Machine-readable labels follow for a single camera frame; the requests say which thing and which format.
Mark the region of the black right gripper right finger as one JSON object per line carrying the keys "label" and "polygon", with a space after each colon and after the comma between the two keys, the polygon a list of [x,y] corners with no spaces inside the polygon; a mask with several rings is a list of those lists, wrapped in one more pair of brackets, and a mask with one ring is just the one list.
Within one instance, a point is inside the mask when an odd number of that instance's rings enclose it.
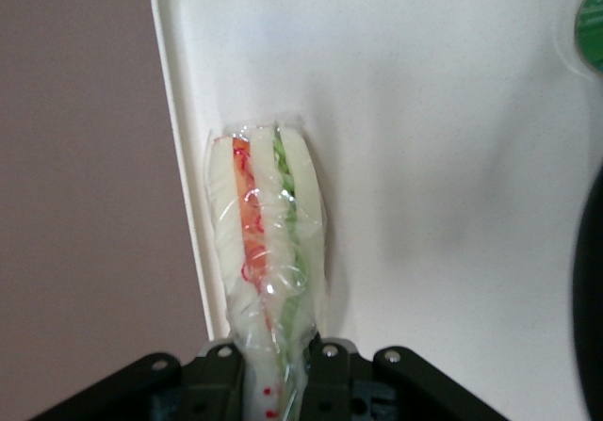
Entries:
{"label": "black right gripper right finger", "polygon": [[355,345],[316,337],[301,420],[503,420],[504,415],[414,351],[363,358]]}

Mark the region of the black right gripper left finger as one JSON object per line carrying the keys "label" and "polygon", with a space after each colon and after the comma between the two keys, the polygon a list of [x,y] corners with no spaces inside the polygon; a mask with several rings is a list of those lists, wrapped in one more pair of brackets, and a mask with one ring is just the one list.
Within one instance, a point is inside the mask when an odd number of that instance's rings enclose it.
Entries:
{"label": "black right gripper left finger", "polygon": [[245,363],[216,341],[188,364],[146,355],[36,415],[36,420],[240,420]]}

